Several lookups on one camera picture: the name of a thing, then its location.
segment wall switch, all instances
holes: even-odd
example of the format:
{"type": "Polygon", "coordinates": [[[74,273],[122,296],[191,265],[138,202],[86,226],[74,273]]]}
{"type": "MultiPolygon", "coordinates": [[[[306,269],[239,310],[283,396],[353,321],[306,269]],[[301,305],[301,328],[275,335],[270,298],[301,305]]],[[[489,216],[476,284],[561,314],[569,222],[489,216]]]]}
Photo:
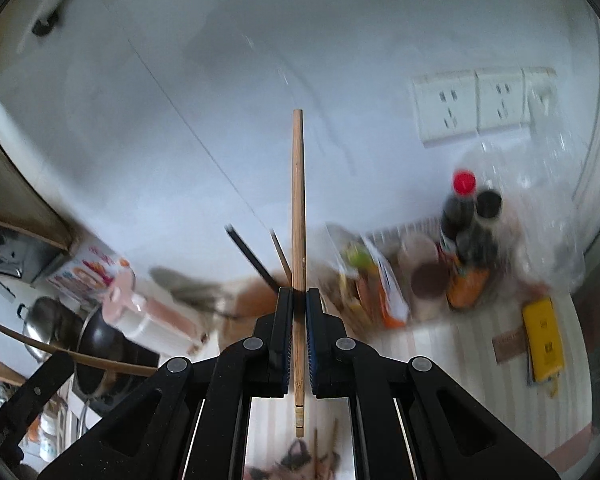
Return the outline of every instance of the wall switch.
{"type": "Polygon", "coordinates": [[[414,79],[418,132],[422,142],[477,130],[474,72],[450,72],[414,79]]]}
{"type": "Polygon", "coordinates": [[[477,70],[478,131],[513,126],[524,120],[525,83],[521,69],[477,70]]]}
{"type": "Polygon", "coordinates": [[[535,88],[536,91],[549,92],[551,94],[551,88],[555,83],[555,70],[553,68],[523,68],[522,72],[525,76],[525,110],[523,121],[525,123],[531,122],[531,115],[529,113],[528,99],[531,91],[535,88]]]}

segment yellow package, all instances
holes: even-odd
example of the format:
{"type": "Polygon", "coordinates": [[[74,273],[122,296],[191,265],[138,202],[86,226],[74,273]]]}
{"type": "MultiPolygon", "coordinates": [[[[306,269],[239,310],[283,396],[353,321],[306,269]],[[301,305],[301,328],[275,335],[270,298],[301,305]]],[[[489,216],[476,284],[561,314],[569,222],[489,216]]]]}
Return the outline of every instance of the yellow package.
{"type": "Polygon", "coordinates": [[[554,306],[550,298],[528,304],[522,309],[534,381],[541,383],[564,368],[562,341],[554,306]]]}

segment wall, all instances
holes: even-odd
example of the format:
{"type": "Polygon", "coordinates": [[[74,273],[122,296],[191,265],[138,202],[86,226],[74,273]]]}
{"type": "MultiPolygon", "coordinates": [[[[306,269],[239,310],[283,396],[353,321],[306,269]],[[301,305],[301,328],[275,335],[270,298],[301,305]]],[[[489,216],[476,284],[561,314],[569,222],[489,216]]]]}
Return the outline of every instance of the wall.
{"type": "Polygon", "coordinates": [[[310,227],[438,213],[475,139],[422,146],[413,76],[553,67],[582,158],[589,145],[598,45],[583,0],[67,0],[41,39],[30,8],[0,53],[0,139],[141,272],[251,272],[228,223],[277,268],[266,228],[288,242],[295,107],[310,227]]]}

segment striped tablecloth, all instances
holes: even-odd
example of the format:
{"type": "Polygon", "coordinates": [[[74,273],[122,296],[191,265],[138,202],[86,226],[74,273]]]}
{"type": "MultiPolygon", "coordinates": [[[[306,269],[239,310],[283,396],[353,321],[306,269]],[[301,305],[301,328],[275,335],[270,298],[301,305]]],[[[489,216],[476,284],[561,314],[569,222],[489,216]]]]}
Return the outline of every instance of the striped tablecloth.
{"type": "MultiPolygon", "coordinates": [[[[568,294],[552,300],[565,359],[553,399],[546,387],[528,386],[526,354],[496,364],[492,338],[522,325],[520,304],[515,301],[498,301],[430,323],[383,332],[371,344],[381,355],[402,361],[416,355],[429,357],[535,452],[564,471],[586,452],[592,401],[589,363],[573,302],[568,294]]],[[[306,399],[305,436],[309,443],[318,427],[318,447],[321,454],[326,453],[337,416],[340,437],[336,450],[342,463],[336,477],[353,478],[346,400],[315,400],[310,394],[306,399]]],[[[295,439],[293,403],[293,395],[254,399],[247,465],[266,470],[284,456],[295,439]]]]}

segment round silver pin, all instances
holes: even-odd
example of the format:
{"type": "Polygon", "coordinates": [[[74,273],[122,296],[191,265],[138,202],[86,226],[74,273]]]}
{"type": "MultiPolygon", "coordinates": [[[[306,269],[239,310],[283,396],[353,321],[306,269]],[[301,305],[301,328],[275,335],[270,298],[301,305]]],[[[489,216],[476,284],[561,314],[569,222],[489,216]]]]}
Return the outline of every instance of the round silver pin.
{"type": "Polygon", "coordinates": [[[413,361],[411,361],[411,366],[413,366],[419,372],[428,372],[431,370],[431,361],[429,361],[426,357],[416,357],[413,361]]]}
{"type": "Polygon", "coordinates": [[[247,350],[257,350],[258,348],[262,348],[264,343],[259,337],[248,337],[242,344],[247,350]]]}
{"type": "Polygon", "coordinates": [[[177,374],[187,367],[187,360],[182,357],[174,357],[167,363],[167,370],[172,374],[177,374]]]}
{"type": "Polygon", "coordinates": [[[340,350],[353,350],[356,347],[356,342],[350,337],[341,337],[336,341],[336,346],[340,350]]]}

